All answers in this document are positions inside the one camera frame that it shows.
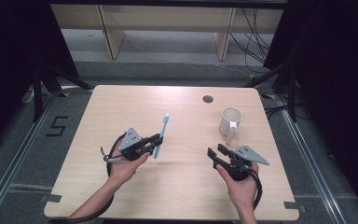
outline wooden table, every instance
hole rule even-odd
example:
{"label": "wooden table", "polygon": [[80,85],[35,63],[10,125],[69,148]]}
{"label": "wooden table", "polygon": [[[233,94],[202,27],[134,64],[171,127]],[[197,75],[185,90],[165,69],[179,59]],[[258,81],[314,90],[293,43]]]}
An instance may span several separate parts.
{"label": "wooden table", "polygon": [[[205,103],[203,97],[213,97]],[[270,165],[259,165],[263,197],[258,220],[296,220],[298,211],[259,95],[255,89],[165,86],[98,86],[95,88],[48,202],[48,217],[68,217],[106,180],[100,147],[108,151],[130,126],[142,137],[159,133],[170,114],[158,158],[149,157],[115,195],[101,217],[140,219],[234,220],[238,214],[223,179],[213,169],[208,147],[225,144],[218,131],[223,108],[243,114],[228,148],[248,145]]]}

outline black cable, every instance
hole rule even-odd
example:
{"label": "black cable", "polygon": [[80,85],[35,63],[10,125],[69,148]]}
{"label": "black cable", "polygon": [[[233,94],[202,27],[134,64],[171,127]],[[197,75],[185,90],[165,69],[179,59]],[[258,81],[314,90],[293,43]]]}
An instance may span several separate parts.
{"label": "black cable", "polygon": [[[246,45],[246,48],[247,48],[247,49],[249,48],[250,40],[252,39],[252,34],[253,34],[253,30],[252,30],[250,39],[248,39],[248,44]],[[246,63],[246,66],[247,66],[249,69],[251,69],[251,68],[248,66],[248,62],[247,62],[247,59],[246,59],[246,55],[245,55],[245,63]]]}
{"label": "black cable", "polygon": [[109,202],[107,202],[107,204],[100,211],[98,211],[92,215],[89,215],[86,217],[78,217],[78,218],[55,218],[55,219],[51,219],[49,222],[50,223],[82,223],[82,222],[93,220],[93,219],[99,217],[100,215],[102,215],[104,212],[106,212],[106,210],[112,204],[114,197],[115,197],[115,195],[113,195],[113,197],[109,200]]}
{"label": "black cable", "polygon": [[250,176],[255,181],[255,184],[257,186],[257,194],[255,196],[255,202],[254,202],[254,210],[255,210],[258,206],[258,203],[260,203],[261,196],[263,194],[263,186],[261,185],[260,178],[258,177],[258,174],[255,170],[247,168],[247,166],[243,163],[243,159],[239,155],[234,153],[232,160],[234,160],[234,163],[239,165],[240,167],[245,167],[242,170],[248,173],[248,177]]}
{"label": "black cable", "polygon": [[259,34],[258,31],[257,31],[257,22],[256,22],[256,19],[257,19],[257,8],[254,8],[254,9],[253,9],[253,12],[254,12],[254,22],[253,22],[254,25],[251,24],[251,22],[250,22],[248,16],[246,15],[246,12],[245,12],[244,8],[242,9],[242,13],[243,13],[243,15],[245,16],[245,19],[246,19],[246,21],[247,21],[247,23],[248,23],[248,25],[249,25],[249,28],[251,29],[251,35],[248,36],[247,34],[245,34],[245,36],[246,36],[250,41],[252,41],[252,42],[254,42],[254,43],[257,44],[257,46],[259,47],[259,50],[260,50],[260,54],[261,54],[262,57],[263,57],[263,62],[262,62],[262,63],[266,63],[265,60],[266,60],[266,58],[267,58],[267,53],[264,51],[264,49],[269,49],[269,45],[263,40],[263,38],[260,36],[260,34]]}
{"label": "black cable", "polygon": [[240,43],[240,41],[238,41],[238,40],[234,37],[233,34],[231,34],[231,37],[232,37],[232,39],[234,40],[234,42],[237,44],[237,46],[238,46],[241,50],[243,50],[244,52],[250,54],[252,57],[254,57],[256,60],[260,61],[261,63],[264,62],[262,58],[258,57],[255,53],[251,52],[251,51],[248,50],[246,47],[244,47],[244,46]]}
{"label": "black cable", "polygon": [[[109,159],[112,159],[113,151],[115,150],[118,141],[120,141],[121,139],[123,139],[125,135],[126,135],[126,133],[123,133],[121,136],[118,137],[118,139],[116,140],[116,142],[113,144],[112,148],[110,149],[108,158],[107,158],[108,160],[109,160]],[[110,176],[111,167],[112,167],[112,163],[111,163],[111,162],[107,162],[107,163],[106,163],[106,171],[107,171],[107,175],[108,175],[108,176]]]}
{"label": "black cable", "polygon": [[[302,106],[301,103],[295,103],[295,106]],[[280,105],[280,106],[276,106],[276,107],[271,107],[271,108],[265,108],[264,110],[266,110],[266,115],[267,119],[269,119],[274,113],[280,111],[280,110],[284,110],[284,109],[289,109],[289,105]],[[295,114],[296,116],[298,116],[301,119],[311,119],[311,118],[305,118],[302,116],[299,116],[298,114]]]}

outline light blue toothbrush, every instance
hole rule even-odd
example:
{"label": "light blue toothbrush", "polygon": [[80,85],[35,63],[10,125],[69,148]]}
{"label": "light blue toothbrush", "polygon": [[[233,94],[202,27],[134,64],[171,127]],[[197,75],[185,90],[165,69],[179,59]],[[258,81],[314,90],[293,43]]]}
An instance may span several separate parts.
{"label": "light blue toothbrush", "polygon": [[[162,127],[161,133],[159,134],[160,137],[164,136],[165,133],[165,127],[167,126],[168,120],[170,119],[170,115],[166,114],[164,115],[164,118],[162,119],[162,122],[164,123],[164,127]],[[156,151],[155,151],[155,155],[154,158],[156,159],[158,156],[158,152],[159,152],[159,148],[161,147],[161,145],[156,147]]]}

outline hand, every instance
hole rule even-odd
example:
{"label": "hand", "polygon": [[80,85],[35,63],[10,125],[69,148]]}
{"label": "hand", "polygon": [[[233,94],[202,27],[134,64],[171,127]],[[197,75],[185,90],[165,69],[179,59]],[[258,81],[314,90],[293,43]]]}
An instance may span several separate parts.
{"label": "hand", "polygon": [[[258,165],[252,162],[252,169],[258,173]],[[248,176],[242,181],[235,181],[231,178],[228,171],[221,165],[216,166],[216,170],[222,176],[227,184],[228,195],[234,206],[240,212],[241,210],[254,210],[255,194],[257,185],[255,181]]]}
{"label": "hand", "polygon": [[[121,152],[118,150],[118,146],[120,146],[122,140],[120,140],[116,148],[113,151],[112,157],[120,156]],[[136,161],[117,161],[113,162],[110,176],[108,179],[109,181],[118,182],[120,185],[123,185],[125,182],[129,181],[132,176],[135,174],[136,169],[144,163],[147,158],[150,156],[150,153],[145,153]]]}

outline gray carpet floor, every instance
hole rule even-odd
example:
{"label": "gray carpet floor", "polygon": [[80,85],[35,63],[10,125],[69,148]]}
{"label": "gray carpet floor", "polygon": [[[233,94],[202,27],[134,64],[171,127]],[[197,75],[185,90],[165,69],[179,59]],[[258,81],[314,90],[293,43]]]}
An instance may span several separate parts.
{"label": "gray carpet floor", "polygon": [[[252,70],[260,72],[255,73],[246,66],[221,68],[214,65],[188,63],[76,63],[76,67],[81,78],[92,85],[239,87],[251,80],[245,74],[255,74],[256,77],[259,77],[268,71],[262,67],[252,67]],[[72,85],[66,80],[61,79],[60,82],[62,85]],[[257,89],[260,94],[272,93],[270,89],[272,83],[273,78],[259,85]],[[41,198],[50,193],[55,183],[90,96],[89,92],[72,92],[68,97],[57,97],[54,100],[20,171],[0,205],[0,223],[48,222],[44,216],[45,204],[41,202]],[[278,105],[277,100],[274,99],[264,98],[261,101],[265,108]],[[329,150],[309,117],[306,107],[298,106],[296,113],[297,125],[306,139],[327,185],[337,199],[344,217],[348,223],[358,223],[358,199],[351,190],[351,186],[334,160],[327,157]],[[50,133],[57,132],[50,128],[57,116],[67,117],[67,119],[60,119],[57,123],[66,128],[61,136],[48,136]],[[32,103],[19,106],[1,133],[0,179],[31,127],[33,117]],[[292,223],[332,223],[282,112],[272,115],[269,118],[269,124],[296,203],[301,207],[300,218]]]}

